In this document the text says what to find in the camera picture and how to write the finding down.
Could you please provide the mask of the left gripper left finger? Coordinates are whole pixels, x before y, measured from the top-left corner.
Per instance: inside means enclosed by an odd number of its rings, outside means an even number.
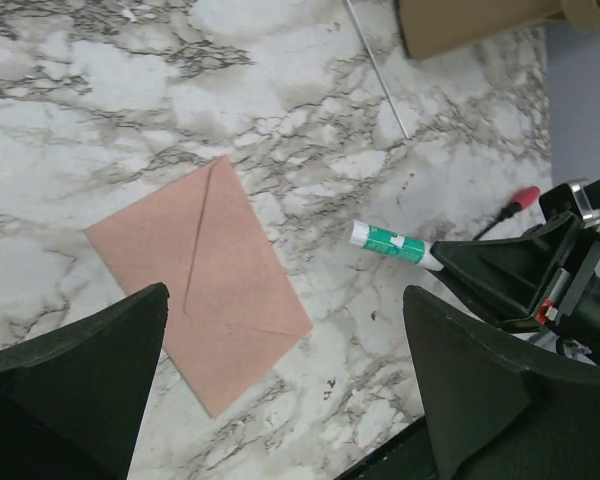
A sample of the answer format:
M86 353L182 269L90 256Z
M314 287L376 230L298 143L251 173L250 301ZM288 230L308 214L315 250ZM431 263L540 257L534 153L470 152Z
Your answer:
M0 351L0 479L127 477L168 298L153 284Z

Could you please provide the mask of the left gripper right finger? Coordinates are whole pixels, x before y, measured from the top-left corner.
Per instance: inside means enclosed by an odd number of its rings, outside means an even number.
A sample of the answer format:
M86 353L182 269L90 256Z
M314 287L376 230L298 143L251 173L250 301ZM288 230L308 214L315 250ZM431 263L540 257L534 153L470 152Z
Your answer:
M409 286L403 315L442 479L600 479L600 367Z

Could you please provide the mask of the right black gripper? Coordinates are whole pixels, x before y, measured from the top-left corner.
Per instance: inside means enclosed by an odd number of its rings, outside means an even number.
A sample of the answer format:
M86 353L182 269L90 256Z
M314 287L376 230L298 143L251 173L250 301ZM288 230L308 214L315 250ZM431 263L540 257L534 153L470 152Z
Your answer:
M439 279L501 330L600 330L600 233L562 213L522 236L440 241Z

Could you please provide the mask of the green glue stick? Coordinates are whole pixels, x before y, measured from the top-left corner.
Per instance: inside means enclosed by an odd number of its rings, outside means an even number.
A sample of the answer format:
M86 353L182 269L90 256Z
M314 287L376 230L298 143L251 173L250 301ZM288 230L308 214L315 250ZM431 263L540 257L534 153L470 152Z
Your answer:
M430 271L441 271L444 266L426 241L404 236L377 226L354 220L348 233L351 245L380 255L397 258Z

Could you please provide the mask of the pink envelope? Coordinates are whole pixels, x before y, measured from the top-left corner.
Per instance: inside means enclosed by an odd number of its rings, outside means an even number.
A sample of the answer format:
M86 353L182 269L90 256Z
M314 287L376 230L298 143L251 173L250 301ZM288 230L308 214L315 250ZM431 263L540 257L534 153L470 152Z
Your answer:
M212 417L311 330L226 157L86 235L125 293L156 282L168 287L166 352Z

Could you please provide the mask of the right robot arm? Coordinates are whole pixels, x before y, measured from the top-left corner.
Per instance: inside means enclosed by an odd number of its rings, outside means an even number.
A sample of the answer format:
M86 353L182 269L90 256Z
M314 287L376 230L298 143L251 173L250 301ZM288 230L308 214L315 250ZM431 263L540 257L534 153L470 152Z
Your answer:
M548 329L600 365L600 233L562 212L517 238L441 241L439 279L472 313L511 334Z

